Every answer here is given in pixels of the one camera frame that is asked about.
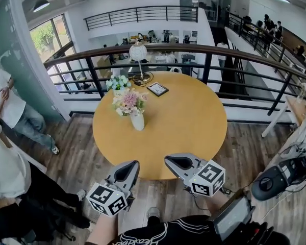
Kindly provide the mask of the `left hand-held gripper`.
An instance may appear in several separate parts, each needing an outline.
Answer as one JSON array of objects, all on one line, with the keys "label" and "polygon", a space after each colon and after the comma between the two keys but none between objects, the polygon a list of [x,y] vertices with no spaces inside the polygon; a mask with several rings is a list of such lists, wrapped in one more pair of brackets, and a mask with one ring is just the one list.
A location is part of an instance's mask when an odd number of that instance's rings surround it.
[{"label": "left hand-held gripper", "polygon": [[94,183],[86,199],[97,212],[116,216],[131,207],[134,197],[132,188],[140,171],[139,161],[128,161],[111,168],[108,179]]}]

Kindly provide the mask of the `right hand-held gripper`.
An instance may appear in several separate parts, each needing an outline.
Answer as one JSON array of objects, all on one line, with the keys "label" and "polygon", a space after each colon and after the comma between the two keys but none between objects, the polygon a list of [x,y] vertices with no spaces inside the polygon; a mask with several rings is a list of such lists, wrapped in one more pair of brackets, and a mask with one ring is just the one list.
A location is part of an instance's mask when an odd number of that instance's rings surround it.
[{"label": "right hand-held gripper", "polygon": [[225,183],[225,168],[213,160],[201,160],[191,153],[176,153],[167,155],[166,166],[177,177],[184,180],[193,194],[212,197]]}]

